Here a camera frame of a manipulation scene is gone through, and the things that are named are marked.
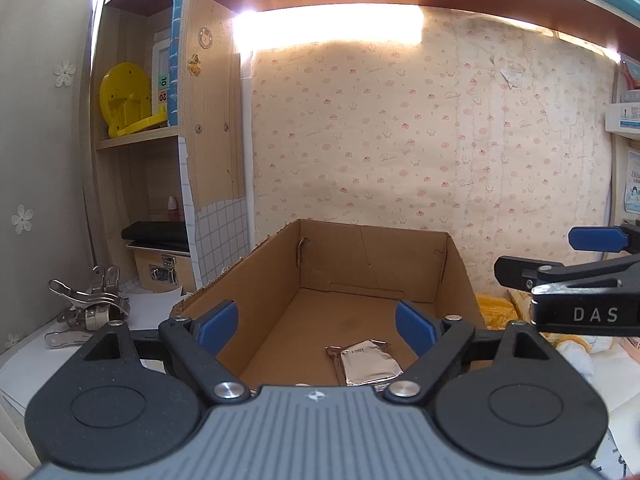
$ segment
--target metal latch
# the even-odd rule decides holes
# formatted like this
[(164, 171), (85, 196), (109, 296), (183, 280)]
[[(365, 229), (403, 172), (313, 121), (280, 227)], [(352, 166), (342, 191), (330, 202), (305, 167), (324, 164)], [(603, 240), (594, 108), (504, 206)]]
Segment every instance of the metal latch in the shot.
[(162, 255), (162, 267), (149, 265), (149, 274), (156, 282), (168, 282), (174, 285), (178, 283), (178, 275), (175, 272), (175, 257)]

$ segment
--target round sticker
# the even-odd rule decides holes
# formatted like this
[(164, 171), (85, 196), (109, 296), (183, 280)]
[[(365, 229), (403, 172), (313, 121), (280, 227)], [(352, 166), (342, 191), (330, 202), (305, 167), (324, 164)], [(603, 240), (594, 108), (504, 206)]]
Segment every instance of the round sticker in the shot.
[(207, 27), (202, 27), (198, 32), (198, 43), (205, 50), (213, 44), (213, 34)]

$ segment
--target blue gripper pad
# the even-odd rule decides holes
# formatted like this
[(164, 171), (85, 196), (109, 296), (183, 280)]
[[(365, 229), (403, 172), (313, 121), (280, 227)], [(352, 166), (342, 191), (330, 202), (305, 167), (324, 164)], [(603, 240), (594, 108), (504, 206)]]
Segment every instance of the blue gripper pad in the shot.
[(569, 245), (576, 251), (619, 253), (629, 238), (618, 227), (574, 227), (569, 231)]
[(408, 301), (400, 301), (396, 305), (396, 330), (418, 357), (435, 345), (442, 335), (440, 323)]
[(207, 351), (216, 356), (238, 330), (238, 306), (229, 300), (200, 316), (191, 324), (191, 333)]

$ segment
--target cardboard box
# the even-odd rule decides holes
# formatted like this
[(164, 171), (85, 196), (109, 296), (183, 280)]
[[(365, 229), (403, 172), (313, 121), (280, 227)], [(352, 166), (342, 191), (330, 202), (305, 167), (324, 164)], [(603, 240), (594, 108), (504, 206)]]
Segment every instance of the cardboard box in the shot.
[(640, 337), (621, 337), (620, 344), (626, 353), (640, 363)]
[(443, 232), (298, 220), (174, 314), (196, 319), (223, 300), (236, 302), (239, 324), (217, 358), (251, 388), (338, 384), (325, 347), (370, 338), (391, 343), (406, 369), (416, 355), (396, 331), (399, 300), (484, 328), (464, 263)]

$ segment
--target wooden storage box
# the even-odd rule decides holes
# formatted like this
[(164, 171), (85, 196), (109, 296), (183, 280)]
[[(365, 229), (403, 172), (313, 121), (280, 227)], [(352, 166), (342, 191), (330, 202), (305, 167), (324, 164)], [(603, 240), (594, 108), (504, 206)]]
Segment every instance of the wooden storage box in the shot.
[(196, 291), (189, 253), (129, 247), (133, 250), (140, 283), (152, 292), (168, 292), (182, 286), (183, 293)]

